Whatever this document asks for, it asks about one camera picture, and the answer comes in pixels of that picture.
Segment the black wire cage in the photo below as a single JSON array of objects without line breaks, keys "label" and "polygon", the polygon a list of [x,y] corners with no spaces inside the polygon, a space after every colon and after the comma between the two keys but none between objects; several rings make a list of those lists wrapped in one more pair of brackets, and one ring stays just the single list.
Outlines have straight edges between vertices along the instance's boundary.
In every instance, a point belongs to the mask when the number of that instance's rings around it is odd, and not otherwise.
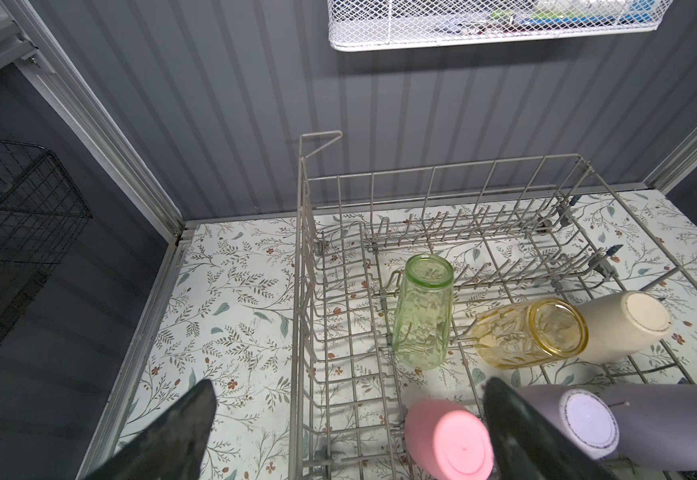
[{"label": "black wire cage", "polygon": [[90,218],[52,150],[0,140],[0,342]]}]

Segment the amber drinking glass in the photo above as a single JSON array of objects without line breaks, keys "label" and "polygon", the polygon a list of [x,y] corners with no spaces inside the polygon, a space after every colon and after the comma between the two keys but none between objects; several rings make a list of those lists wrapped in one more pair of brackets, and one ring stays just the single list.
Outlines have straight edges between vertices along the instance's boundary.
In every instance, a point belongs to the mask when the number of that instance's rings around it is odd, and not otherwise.
[{"label": "amber drinking glass", "polygon": [[516,369],[578,356],[588,343],[583,316],[555,298],[511,303],[477,315],[461,339],[499,369]]}]

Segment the white wire basket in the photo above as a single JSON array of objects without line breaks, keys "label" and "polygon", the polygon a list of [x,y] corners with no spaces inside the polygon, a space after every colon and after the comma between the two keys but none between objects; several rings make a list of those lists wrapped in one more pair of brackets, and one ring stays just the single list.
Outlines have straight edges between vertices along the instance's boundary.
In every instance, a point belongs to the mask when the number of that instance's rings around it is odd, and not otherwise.
[{"label": "white wire basket", "polygon": [[672,0],[328,0],[344,52],[655,30]]}]

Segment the green drinking glass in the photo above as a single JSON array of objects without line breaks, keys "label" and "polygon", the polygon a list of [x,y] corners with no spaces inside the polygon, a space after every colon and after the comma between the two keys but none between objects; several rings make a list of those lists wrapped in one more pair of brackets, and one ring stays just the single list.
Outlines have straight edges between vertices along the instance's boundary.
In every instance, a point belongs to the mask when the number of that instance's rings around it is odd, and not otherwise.
[{"label": "green drinking glass", "polygon": [[407,260],[392,337],[403,363],[429,370],[447,358],[452,282],[452,265],[440,256],[420,254]]}]

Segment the wire mesh basket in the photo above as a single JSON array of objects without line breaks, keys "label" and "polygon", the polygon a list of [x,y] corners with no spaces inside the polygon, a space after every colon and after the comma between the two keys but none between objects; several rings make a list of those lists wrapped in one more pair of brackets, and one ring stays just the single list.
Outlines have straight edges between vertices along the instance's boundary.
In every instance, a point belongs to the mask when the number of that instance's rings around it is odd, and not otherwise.
[{"label": "wire mesh basket", "polygon": [[645,32],[672,0],[328,0],[345,52]]},{"label": "wire mesh basket", "polygon": [[0,341],[91,217],[55,153],[0,140]]},{"label": "wire mesh basket", "polygon": [[[479,312],[549,296],[577,304],[610,291],[648,291],[674,275],[697,292],[683,264],[578,155],[309,178],[308,159],[341,137],[339,131],[301,137],[291,479],[420,478],[405,453],[403,418],[421,394],[421,379],[429,379],[429,395],[454,399],[481,417],[480,384],[501,374],[459,339]],[[304,141],[315,139],[322,145],[304,154]],[[621,245],[598,246],[575,215],[581,195],[593,192],[612,195],[634,231],[673,268],[657,278],[621,279],[612,264]],[[401,269],[420,253],[443,256],[455,270],[449,356],[429,371],[401,364],[391,347]],[[600,288],[605,282],[614,289]],[[590,384],[648,382],[670,370],[693,382],[668,344],[653,349],[665,352],[658,365],[631,356],[624,368],[585,365]],[[571,380],[544,366],[526,373],[533,382]],[[516,385],[519,370],[510,375]]]}]

